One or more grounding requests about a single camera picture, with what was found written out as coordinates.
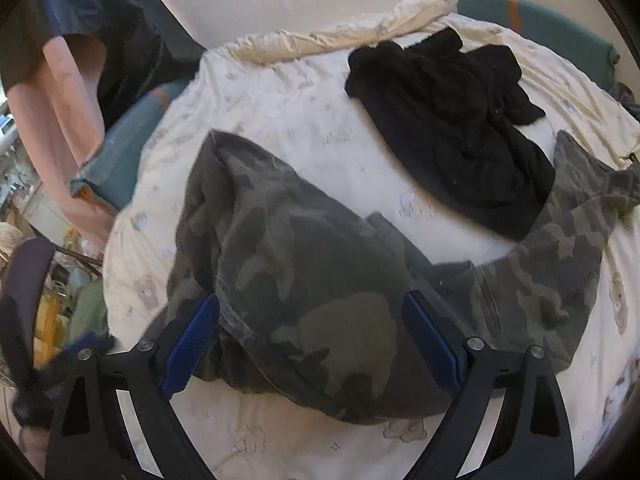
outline camouflage fabric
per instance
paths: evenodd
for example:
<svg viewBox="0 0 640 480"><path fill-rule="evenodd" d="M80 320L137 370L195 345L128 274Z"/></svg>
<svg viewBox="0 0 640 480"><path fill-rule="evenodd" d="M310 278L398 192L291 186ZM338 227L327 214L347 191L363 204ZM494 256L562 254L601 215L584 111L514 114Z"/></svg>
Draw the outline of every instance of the camouflage fabric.
<svg viewBox="0 0 640 480"><path fill-rule="evenodd" d="M637 169L613 171L561 132L556 184L531 234L489 265L431 263L382 216L361 219L283 161L211 132L177 229L171 298L154 336L203 289L220 328L196 374L357 423L446 410L401 321L419 288L495 348L536 342L569 364L593 306L602 250L640 198Z"/></svg>

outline mattress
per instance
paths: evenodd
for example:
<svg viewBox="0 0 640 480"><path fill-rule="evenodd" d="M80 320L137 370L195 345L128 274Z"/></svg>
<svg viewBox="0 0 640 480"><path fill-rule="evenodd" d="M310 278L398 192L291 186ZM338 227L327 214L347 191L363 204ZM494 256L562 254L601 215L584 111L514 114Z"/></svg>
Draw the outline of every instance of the mattress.
<svg viewBox="0 0 640 480"><path fill-rule="evenodd" d="M105 252L110 331L133 346L166 301L174 234L190 167L210 128L234 132L282 158L360 216L379 211L432 262L504 255L513 242L442 206L388 151L358 101L344 92L347 56L363 44L402 46L444 27L464 49L505 44L522 67L522 87L546 117L520 128L551 157L564 129L591 154L624 168L640 124L570 62L498 25L454 13L456 0L405 0L308 34L278 31L209 50L142 153L132 202L116 218ZM576 469L602 434L604 405L640 340L640 211L621 220L603 257L596 305L572 365L558 375ZM492 400L463 471L476 468L502 399ZM145 468L154 465L132 407L127 426ZM172 405L191 441L221 479L403 478L442 416L354 426L278 395L240 394L223 381L192 378Z"/></svg>

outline sheet with bear print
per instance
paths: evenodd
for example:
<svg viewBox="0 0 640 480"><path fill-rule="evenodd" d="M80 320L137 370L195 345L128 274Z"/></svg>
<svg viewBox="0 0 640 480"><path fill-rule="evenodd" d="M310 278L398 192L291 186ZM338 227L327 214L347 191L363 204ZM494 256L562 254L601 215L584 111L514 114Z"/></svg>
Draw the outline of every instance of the sheet with bear print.
<svg viewBox="0 0 640 480"><path fill-rule="evenodd" d="M456 15L457 0L405 0L386 14L353 18L320 32L278 31L209 50L196 79L169 108L147 143L131 204L105 255L111 332L130 348L166 301L174 231L184 186L210 128L245 136L360 216L373 211L400 229L432 262L480 264L512 242L447 210L415 185L388 152L359 102L344 92L355 47L394 39L402 46L446 26L464 49L506 44L522 87L546 118L521 128L551 157L565 129L614 168L638 148L640 125L571 63L492 23ZM598 299L571 367L558 381L577 470L602 431L604 405L640 340L640 210L620 221L604 254ZM240 394L223 381L192 378L172 405L198 452L220 479L403 478L441 416L352 426L277 395ZM501 399L492 400L464 471L479 465ZM153 470L131 406L130 434Z"/></svg>

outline camouflage pants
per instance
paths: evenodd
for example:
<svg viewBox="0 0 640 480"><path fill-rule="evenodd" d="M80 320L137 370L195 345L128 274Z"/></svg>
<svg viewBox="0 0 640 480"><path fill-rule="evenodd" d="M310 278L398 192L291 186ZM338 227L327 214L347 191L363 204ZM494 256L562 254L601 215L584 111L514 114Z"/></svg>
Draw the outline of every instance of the camouflage pants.
<svg viewBox="0 0 640 480"><path fill-rule="evenodd" d="M635 166L614 171L565 132L554 165L534 229L504 258L433 266L379 214L361 219L254 143L211 132L188 181L170 300L148 335L215 291L220 328L199 377L357 423L448 406L402 326L402 297L416 288L465 334L500 349L535 342L565 368L640 181Z"/></svg>

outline metal bolt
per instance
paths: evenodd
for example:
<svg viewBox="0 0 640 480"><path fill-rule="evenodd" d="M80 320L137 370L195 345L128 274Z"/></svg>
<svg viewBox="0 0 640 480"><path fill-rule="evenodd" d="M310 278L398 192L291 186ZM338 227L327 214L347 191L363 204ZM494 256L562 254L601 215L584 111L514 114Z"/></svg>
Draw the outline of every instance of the metal bolt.
<svg viewBox="0 0 640 480"><path fill-rule="evenodd" d="M531 347L531 355L536 359L542 359L545 356L545 351L542 347L533 345Z"/></svg>
<svg viewBox="0 0 640 480"><path fill-rule="evenodd" d="M470 337L466 340L466 344L472 350L482 350L484 348L484 341L479 337Z"/></svg>
<svg viewBox="0 0 640 480"><path fill-rule="evenodd" d="M78 352L78 359L81 361L86 361L89 357L92 356L94 352L90 348L83 348Z"/></svg>
<svg viewBox="0 0 640 480"><path fill-rule="evenodd" d="M148 352L154 347L154 342L152 339L142 339L138 343L138 350L141 352Z"/></svg>

